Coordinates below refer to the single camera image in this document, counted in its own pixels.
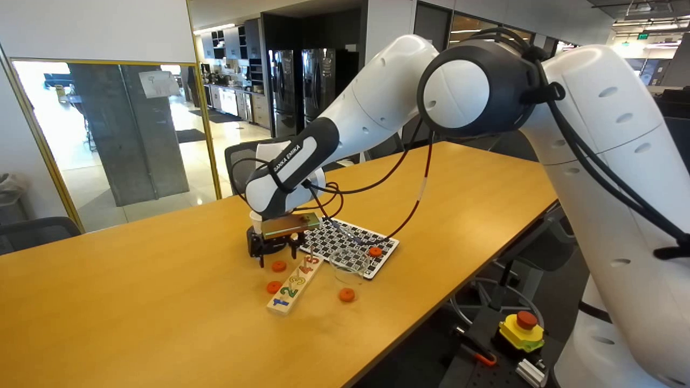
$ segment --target metal frame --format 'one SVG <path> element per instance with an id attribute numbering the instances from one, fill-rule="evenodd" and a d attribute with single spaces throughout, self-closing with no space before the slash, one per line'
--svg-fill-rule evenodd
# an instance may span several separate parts
<path id="1" fill-rule="evenodd" d="M 29 101 L 29 95 L 22 89 L 20 75 L 17 75 L 16 67 L 12 64 L 12 60 L 7 59 L 3 45 L 0 45 L 0 67 L 3 67 L 7 80 L 8 80 L 12 89 L 13 89 L 13 95 L 16 95 L 17 103 L 20 103 L 20 110 L 22 110 L 22 114 L 27 118 L 27 124 L 29 124 L 33 137 L 35 137 L 35 143 L 39 147 L 41 159 L 44 159 L 44 163 L 47 169 L 47 175 L 50 175 L 52 183 L 57 186 L 57 191 L 59 191 L 59 197 L 63 201 L 63 207 L 66 207 L 70 220 L 81 230 L 85 230 L 83 217 L 81 217 L 81 213 L 77 213 L 77 209 L 75 209 L 75 205 L 73 205 L 73 201 L 70 197 L 70 189 L 67 189 L 66 178 L 63 178 L 63 175 L 59 170 L 57 157 L 50 150 L 50 145 L 47 145 L 47 140 L 44 135 L 44 129 L 41 129 L 36 116 L 35 116 L 35 110 L 33 110 L 33 106 Z"/>

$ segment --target glass wall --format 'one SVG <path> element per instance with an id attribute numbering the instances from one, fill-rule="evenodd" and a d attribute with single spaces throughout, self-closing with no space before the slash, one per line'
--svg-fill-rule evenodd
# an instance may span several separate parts
<path id="1" fill-rule="evenodd" d="M 463 15 L 463 12 L 455 12 L 453 19 L 451 19 L 451 32 L 448 32 L 448 48 L 466 41 L 469 37 L 482 32 L 482 30 L 488 30 L 488 27 L 506 27 L 515 35 L 520 35 L 527 43 L 532 41 L 532 32 L 527 32 L 527 30 L 520 30 L 520 27 L 512 27 L 512 26 L 503 26 L 503 24 L 496 24 L 496 22 L 488 22 L 488 19 L 480 19 L 480 17 L 471 17 L 471 15 Z"/>
<path id="2" fill-rule="evenodd" d="M 52 215 L 81 225 L 60 197 L 63 182 L 55 182 L 45 166 L 50 156 L 35 129 L 30 106 L 0 48 L 0 227 Z"/>
<path id="3" fill-rule="evenodd" d="M 216 201 L 188 67 L 13 64 L 86 230 Z"/>

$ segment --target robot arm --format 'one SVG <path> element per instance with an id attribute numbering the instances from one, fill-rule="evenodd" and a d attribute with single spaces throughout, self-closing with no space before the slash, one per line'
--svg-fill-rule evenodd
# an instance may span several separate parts
<path id="1" fill-rule="evenodd" d="M 471 41 L 439 53 L 418 37 L 402 37 L 277 159 L 257 169 L 246 187 L 250 207 L 263 217 L 290 213 L 313 170 L 380 145 L 417 107 L 436 129 L 522 129 L 545 166 L 592 270 L 584 302 L 611 317 L 609 324 L 579 314 L 556 366 L 561 384 L 690 385 L 690 266 L 653 255 L 690 230 L 690 176 L 650 92 L 607 48 L 540 64 L 515 45 Z M 613 176 L 633 191 L 607 189 Z M 643 217 L 633 197 L 658 215 Z"/>
<path id="2" fill-rule="evenodd" d="M 257 169 L 246 186 L 250 207 L 281 217 L 301 205 L 301 186 L 313 170 L 390 137 L 414 116 L 418 80 L 436 57 L 436 48 L 414 35 L 381 49 L 317 121 Z"/>

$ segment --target wooden table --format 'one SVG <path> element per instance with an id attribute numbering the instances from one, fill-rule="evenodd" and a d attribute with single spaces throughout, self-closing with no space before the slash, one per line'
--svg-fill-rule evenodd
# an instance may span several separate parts
<path id="1" fill-rule="evenodd" d="M 331 176 L 357 187 L 392 162 Z M 392 230 L 423 163 L 426 149 L 413 150 L 388 183 L 347 197 L 340 217 Z M 439 145 L 418 215 L 378 277 L 324 266 L 284 317 L 265 309 L 265 285 L 290 272 L 248 257 L 240 199 L 3 257 L 0 385 L 353 384 L 554 199 L 540 163 Z M 340 303 L 340 287 L 359 300 Z"/>

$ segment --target red object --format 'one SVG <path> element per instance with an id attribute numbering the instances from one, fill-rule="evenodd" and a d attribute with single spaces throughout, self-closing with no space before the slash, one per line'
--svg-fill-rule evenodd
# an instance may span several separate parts
<path id="1" fill-rule="evenodd" d="M 378 261 L 384 257 L 384 249 L 380 245 L 368 245 L 366 255 Z"/>
<path id="2" fill-rule="evenodd" d="M 496 369 L 498 357 L 496 355 L 488 357 L 488 355 L 474 354 L 474 363 L 480 363 L 480 365 L 483 365 L 488 369 Z"/>
<path id="3" fill-rule="evenodd" d="M 529 311 L 518 313 L 518 326 L 525 330 L 532 330 L 538 326 L 538 317 Z"/>
<path id="4" fill-rule="evenodd" d="M 340 288 L 339 300 L 340 300 L 344 303 L 353 302 L 353 300 L 357 300 L 353 288 Z"/>
<path id="5" fill-rule="evenodd" d="M 287 263 L 284 263 L 284 261 L 274 261 L 274 263 L 271 263 L 271 270 L 274 270 L 274 272 L 284 272 L 284 270 L 287 270 Z"/>
<path id="6" fill-rule="evenodd" d="M 278 294 L 281 287 L 283 287 L 283 283 L 271 280 L 271 283 L 265 285 L 265 290 L 267 290 L 267 294 Z"/>

